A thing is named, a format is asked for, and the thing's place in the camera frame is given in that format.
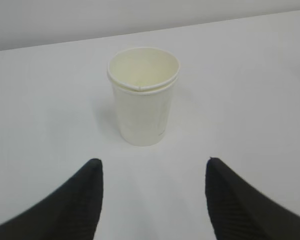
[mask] white table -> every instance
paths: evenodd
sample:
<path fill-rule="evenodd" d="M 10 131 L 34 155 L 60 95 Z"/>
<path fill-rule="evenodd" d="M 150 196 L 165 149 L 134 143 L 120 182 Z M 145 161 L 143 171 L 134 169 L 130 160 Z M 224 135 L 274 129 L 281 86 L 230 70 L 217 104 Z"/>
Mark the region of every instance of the white table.
<path fill-rule="evenodd" d="M 106 76 L 135 46 L 181 62 L 166 136 L 150 147 L 121 138 Z M 96 239 L 215 239 L 210 156 L 300 214 L 300 11 L 0 51 L 0 223 L 100 158 Z"/>

